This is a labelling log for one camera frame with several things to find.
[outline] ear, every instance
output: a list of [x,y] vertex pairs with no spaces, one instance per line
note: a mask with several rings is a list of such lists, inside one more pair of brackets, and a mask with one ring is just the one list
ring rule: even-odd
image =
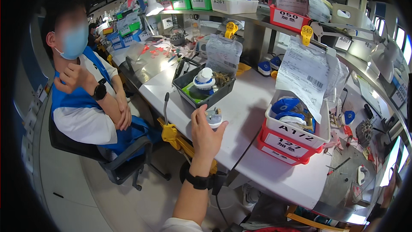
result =
[[56,35],[53,32],[49,32],[46,35],[46,43],[52,49],[56,46]]

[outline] black hair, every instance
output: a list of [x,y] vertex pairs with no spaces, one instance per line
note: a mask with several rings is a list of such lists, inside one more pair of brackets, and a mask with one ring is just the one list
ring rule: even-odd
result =
[[56,20],[79,7],[85,7],[86,13],[88,13],[90,4],[88,0],[46,0],[43,6],[46,9],[46,17],[44,18],[40,34],[47,55],[50,59],[53,59],[53,50],[47,45],[46,36],[49,32],[54,31]]
[[90,33],[92,28],[96,28],[96,27],[97,27],[97,25],[95,23],[90,23],[89,24],[89,33]]

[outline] blue face mask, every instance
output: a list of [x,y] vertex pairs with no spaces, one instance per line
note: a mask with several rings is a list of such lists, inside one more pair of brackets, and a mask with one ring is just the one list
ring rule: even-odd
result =
[[88,32],[87,23],[81,24],[63,35],[63,52],[60,52],[56,47],[54,49],[65,59],[77,59],[87,46]]

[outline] wristwatch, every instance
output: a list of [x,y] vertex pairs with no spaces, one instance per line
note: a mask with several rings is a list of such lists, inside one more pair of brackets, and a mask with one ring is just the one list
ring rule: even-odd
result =
[[93,100],[100,101],[103,100],[104,96],[106,96],[107,91],[106,85],[104,85],[105,83],[106,79],[104,78],[99,81],[99,85],[94,89],[94,95],[91,96]]
[[213,187],[212,176],[202,177],[202,176],[192,176],[189,170],[186,171],[186,180],[193,185],[194,189],[204,190],[211,189]]

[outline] white desk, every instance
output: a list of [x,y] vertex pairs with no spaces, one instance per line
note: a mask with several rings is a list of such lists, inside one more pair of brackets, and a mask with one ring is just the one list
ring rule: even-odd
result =
[[[176,65],[159,73],[139,91],[160,113],[163,113],[164,97],[170,93],[167,105],[169,122],[188,139],[191,135],[190,114],[193,107],[172,87]],[[248,147],[265,118],[275,88],[275,80],[249,70],[237,77],[230,94],[217,102],[223,119],[229,125],[223,136],[222,147],[216,160],[232,169]],[[331,156],[316,154],[307,165],[290,166],[259,151],[256,142],[240,161],[236,170],[271,192],[306,209],[313,209],[319,200],[326,181]]]

